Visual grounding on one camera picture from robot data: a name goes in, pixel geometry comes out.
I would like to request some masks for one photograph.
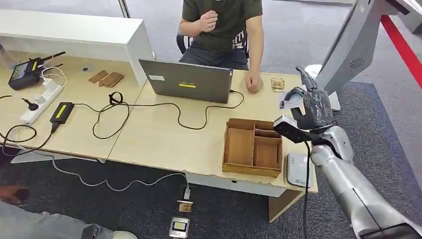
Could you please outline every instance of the wooden box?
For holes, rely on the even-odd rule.
[[[229,119],[222,170],[277,177],[283,167],[281,135],[269,121]]]

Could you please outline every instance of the jeans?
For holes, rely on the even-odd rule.
[[[249,70],[244,49],[234,49],[229,53],[217,53],[203,49],[195,42],[180,58],[179,62],[204,66],[215,66],[236,70]]]
[[[61,214],[30,213],[0,201],[0,238],[4,239],[81,239],[90,226]],[[113,239],[114,232],[100,227],[97,239]]]

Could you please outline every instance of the laptop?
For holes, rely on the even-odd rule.
[[[231,69],[141,59],[139,63],[158,95],[227,104]]]

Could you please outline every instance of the speaker grille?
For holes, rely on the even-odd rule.
[[[350,62],[349,66],[350,68],[357,69],[363,66],[364,63],[365,63],[365,60],[363,60],[362,58],[356,58]]]

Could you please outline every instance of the dark green t-shirt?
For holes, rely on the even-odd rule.
[[[225,53],[243,48],[246,20],[262,15],[262,0],[183,0],[182,18],[193,22],[210,10],[218,14],[215,29],[201,32],[194,41],[207,50]]]

